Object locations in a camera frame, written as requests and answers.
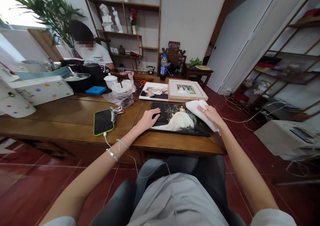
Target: silver bangle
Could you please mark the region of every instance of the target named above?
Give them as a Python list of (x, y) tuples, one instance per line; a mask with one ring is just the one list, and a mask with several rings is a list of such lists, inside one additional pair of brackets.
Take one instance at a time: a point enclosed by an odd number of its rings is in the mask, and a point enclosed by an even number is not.
[(119, 162), (117, 157), (113, 154), (113, 152), (110, 151), (110, 149), (107, 149), (107, 152), (115, 159), (115, 161)]

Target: white statue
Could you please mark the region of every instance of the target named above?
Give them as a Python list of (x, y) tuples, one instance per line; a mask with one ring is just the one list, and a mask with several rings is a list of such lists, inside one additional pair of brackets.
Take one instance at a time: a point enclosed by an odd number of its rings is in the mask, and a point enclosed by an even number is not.
[(118, 12), (114, 9), (114, 7), (112, 7), (112, 10), (113, 10), (114, 20), (116, 21), (118, 30), (120, 33), (123, 33), (122, 26), (120, 24), (120, 20), (119, 20), (119, 16), (118, 16)]
[(105, 31), (111, 31), (111, 25), (113, 25), (113, 21), (111, 16), (109, 15), (109, 10), (105, 4), (100, 5), (100, 9), (103, 12), (102, 16), (102, 26), (104, 27)]

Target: potted plant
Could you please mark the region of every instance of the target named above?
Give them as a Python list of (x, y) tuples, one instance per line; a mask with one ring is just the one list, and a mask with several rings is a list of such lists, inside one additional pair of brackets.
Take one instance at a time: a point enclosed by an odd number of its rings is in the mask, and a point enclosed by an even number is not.
[(191, 67), (195, 67), (195, 66), (202, 66), (202, 61), (200, 61), (200, 59), (197, 57), (196, 60), (193, 60), (193, 58), (191, 58), (190, 60), (190, 66)]
[(138, 15), (138, 10), (134, 10), (133, 8), (131, 9), (131, 15), (129, 17), (129, 22), (132, 26), (132, 34), (136, 35), (136, 25), (137, 25), (137, 15)]
[(20, 4), (18, 8), (29, 9), (28, 12), (34, 12), (39, 20), (38, 23), (46, 25), (48, 28), (44, 32), (51, 30), (53, 34), (52, 46), (55, 44), (55, 38), (58, 41), (62, 39), (70, 48), (73, 54), (78, 54), (74, 48), (74, 39), (70, 31), (70, 21), (74, 15), (84, 17), (79, 10), (74, 9), (63, 0), (15, 0)]

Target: water bottle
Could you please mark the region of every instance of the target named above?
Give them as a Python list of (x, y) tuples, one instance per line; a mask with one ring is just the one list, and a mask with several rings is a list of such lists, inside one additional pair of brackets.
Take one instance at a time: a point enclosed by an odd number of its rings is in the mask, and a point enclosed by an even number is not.
[(160, 63), (160, 80), (165, 80), (166, 79), (166, 72), (167, 72), (167, 55), (163, 54), (161, 63)]

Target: gray pants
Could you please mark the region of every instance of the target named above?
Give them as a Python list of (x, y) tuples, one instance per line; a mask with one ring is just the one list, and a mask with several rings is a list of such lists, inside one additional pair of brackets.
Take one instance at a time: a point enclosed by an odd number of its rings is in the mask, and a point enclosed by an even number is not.
[[(170, 174), (186, 173), (195, 176), (212, 197), (229, 225), (245, 225), (240, 216), (228, 208), (223, 156), (199, 158), (170, 156), (166, 163)], [(169, 175), (167, 165), (162, 164), (149, 178), (146, 188), (155, 180), (166, 175)], [(90, 226), (127, 225), (134, 211), (135, 195), (136, 184), (124, 181), (109, 202), (97, 214)]]

